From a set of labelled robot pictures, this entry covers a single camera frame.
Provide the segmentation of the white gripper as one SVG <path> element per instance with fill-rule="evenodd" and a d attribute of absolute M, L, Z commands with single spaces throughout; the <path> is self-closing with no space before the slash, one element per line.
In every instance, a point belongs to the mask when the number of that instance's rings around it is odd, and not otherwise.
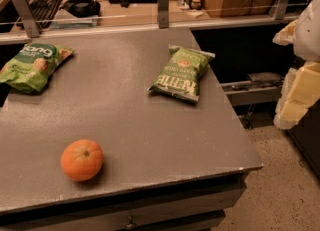
<path fill-rule="evenodd" d="M 320 99 L 320 0 L 312 0 L 298 20 L 276 33 L 272 42 L 281 46 L 293 43 L 296 56 L 312 61 L 299 69 L 290 68 L 285 76 L 273 122 L 288 130 Z"/>

